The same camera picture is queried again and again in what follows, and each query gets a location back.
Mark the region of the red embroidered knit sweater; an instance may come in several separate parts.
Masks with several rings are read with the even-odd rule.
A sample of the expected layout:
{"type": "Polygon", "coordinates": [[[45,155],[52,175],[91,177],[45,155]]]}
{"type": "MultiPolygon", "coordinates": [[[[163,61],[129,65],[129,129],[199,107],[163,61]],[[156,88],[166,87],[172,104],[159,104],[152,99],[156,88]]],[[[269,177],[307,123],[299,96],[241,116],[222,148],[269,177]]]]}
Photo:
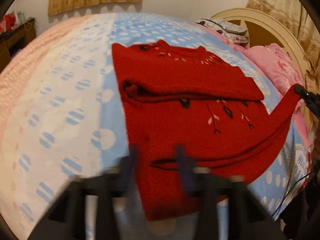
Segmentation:
{"type": "Polygon", "coordinates": [[[290,88],[272,112],[251,77],[203,47],[160,40],[112,45],[135,176],[148,220],[196,212],[182,190],[176,147],[216,176],[260,177],[282,149],[300,96],[290,88]]]}

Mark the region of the pink floral folded quilt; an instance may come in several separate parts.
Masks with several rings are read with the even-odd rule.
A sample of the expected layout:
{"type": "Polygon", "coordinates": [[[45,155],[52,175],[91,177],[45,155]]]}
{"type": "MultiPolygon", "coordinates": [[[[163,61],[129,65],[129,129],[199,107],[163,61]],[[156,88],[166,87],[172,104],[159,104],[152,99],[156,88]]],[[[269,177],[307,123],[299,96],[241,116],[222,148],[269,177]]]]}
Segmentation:
{"type": "Polygon", "coordinates": [[[260,68],[281,95],[285,95],[292,85],[305,87],[291,57],[278,44],[253,46],[242,53],[260,68]]]}

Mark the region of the cream wooden headboard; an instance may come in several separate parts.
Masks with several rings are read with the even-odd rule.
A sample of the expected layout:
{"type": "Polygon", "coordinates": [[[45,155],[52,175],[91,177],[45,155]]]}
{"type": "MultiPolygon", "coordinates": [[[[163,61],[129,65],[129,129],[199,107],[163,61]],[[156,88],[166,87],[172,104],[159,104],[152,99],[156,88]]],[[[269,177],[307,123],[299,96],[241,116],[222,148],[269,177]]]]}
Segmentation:
{"type": "Polygon", "coordinates": [[[311,68],[310,61],[298,40],[278,20],[264,12],[249,8],[224,10],[213,15],[213,18],[223,18],[246,28],[246,36],[249,37],[246,48],[265,46],[271,43],[281,46],[291,57],[303,81],[306,81],[307,71],[311,68]]]}

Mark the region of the grey patterned pillow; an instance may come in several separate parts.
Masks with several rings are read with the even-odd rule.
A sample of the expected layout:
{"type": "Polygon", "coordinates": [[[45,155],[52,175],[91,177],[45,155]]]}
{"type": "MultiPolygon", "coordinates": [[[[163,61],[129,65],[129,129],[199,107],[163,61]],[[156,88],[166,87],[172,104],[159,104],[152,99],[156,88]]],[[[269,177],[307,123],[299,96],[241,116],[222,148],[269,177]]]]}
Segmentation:
{"type": "Polygon", "coordinates": [[[234,44],[247,44],[249,37],[246,36],[247,28],[233,24],[221,18],[202,18],[197,24],[213,29],[234,44]]]}

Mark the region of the polka dot patchwork bed sheet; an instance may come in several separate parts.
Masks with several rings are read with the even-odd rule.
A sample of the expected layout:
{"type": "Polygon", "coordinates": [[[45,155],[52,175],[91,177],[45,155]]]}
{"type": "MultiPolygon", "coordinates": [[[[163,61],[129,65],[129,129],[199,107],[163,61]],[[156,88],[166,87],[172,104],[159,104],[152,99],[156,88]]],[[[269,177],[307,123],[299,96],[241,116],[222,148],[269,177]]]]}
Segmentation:
{"type": "Polygon", "coordinates": [[[63,185],[111,167],[127,151],[111,46],[164,40],[203,46],[254,79],[272,111],[281,94],[218,33],[172,17],[114,13],[55,25],[1,73],[1,215],[27,239],[63,185]]]}

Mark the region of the beige side curtain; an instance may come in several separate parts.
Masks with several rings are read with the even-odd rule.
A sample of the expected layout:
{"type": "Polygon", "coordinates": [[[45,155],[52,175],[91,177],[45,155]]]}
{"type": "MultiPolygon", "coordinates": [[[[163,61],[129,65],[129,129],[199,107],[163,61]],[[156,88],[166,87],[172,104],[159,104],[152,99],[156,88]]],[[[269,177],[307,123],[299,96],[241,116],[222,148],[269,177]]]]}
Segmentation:
{"type": "Polygon", "coordinates": [[[248,0],[247,7],[282,23],[302,46],[311,67],[306,71],[308,90],[319,93],[319,32],[299,0],[248,0]]]}

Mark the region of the dark wooden desk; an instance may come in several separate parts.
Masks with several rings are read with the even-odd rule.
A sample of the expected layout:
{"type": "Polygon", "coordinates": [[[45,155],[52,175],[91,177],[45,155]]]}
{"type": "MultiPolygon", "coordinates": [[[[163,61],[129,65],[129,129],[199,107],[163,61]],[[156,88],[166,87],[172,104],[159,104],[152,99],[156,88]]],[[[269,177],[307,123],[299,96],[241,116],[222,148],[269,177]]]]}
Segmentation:
{"type": "Polygon", "coordinates": [[[36,38],[36,20],[29,18],[15,30],[1,34],[0,67],[1,72],[9,64],[14,55],[36,38]]]}

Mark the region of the red gift box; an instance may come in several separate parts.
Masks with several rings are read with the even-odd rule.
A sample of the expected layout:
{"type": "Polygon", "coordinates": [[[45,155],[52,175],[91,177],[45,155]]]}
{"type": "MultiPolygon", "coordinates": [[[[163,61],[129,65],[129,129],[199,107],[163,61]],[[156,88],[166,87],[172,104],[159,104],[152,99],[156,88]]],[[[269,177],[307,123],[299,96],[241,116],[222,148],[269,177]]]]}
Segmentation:
{"type": "Polygon", "coordinates": [[[14,28],[16,17],[14,13],[5,15],[0,21],[0,33],[10,31],[14,28]]]}

